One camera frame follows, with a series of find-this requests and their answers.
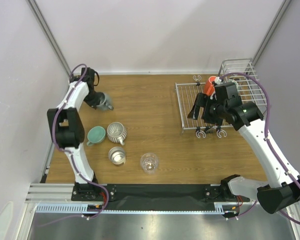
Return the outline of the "grey metallic cup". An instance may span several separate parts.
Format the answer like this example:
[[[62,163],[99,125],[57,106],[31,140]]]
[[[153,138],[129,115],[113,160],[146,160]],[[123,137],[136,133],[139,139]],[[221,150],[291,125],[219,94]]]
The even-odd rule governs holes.
[[[97,109],[100,109],[102,111],[113,111],[113,101],[112,98],[105,92],[97,92]]]

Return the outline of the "orange mug white inside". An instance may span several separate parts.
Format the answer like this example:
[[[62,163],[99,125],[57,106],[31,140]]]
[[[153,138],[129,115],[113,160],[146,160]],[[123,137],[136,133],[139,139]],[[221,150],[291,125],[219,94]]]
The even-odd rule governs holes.
[[[211,97],[215,92],[215,87],[213,82],[217,79],[216,76],[210,76],[204,84],[203,93]]]

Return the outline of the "white ribbed ceramic mug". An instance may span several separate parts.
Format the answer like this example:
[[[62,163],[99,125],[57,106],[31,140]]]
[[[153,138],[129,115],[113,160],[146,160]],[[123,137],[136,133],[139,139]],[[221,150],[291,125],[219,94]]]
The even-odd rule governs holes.
[[[127,138],[128,132],[124,125],[120,122],[112,122],[107,127],[107,138],[116,144],[125,145],[125,139]]]

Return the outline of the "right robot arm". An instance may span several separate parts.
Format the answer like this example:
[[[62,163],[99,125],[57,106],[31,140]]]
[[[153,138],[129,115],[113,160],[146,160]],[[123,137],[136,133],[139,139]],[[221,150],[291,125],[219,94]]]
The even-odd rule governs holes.
[[[211,95],[199,92],[188,114],[196,120],[200,111],[202,119],[219,125],[226,121],[250,145],[260,162],[267,181],[244,178],[238,174],[221,180],[220,195],[225,201],[237,196],[257,200],[269,214],[274,214],[300,201],[300,174],[292,167],[282,151],[271,139],[267,121],[253,101],[243,102],[233,82],[214,86]]]

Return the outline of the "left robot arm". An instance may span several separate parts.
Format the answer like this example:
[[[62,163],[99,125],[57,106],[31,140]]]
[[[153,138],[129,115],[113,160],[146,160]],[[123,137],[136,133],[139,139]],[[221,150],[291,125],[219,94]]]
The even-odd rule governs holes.
[[[108,100],[103,92],[95,91],[95,78],[99,78],[99,74],[84,63],[77,65],[75,69],[79,67],[80,76],[74,76],[75,71],[71,71],[69,89],[64,99],[57,107],[47,110],[49,131],[53,144],[67,156],[74,172],[71,200],[95,201],[101,197],[105,202],[109,198],[108,191],[98,184],[85,153],[85,129],[79,109],[83,103],[93,109],[108,106]]]

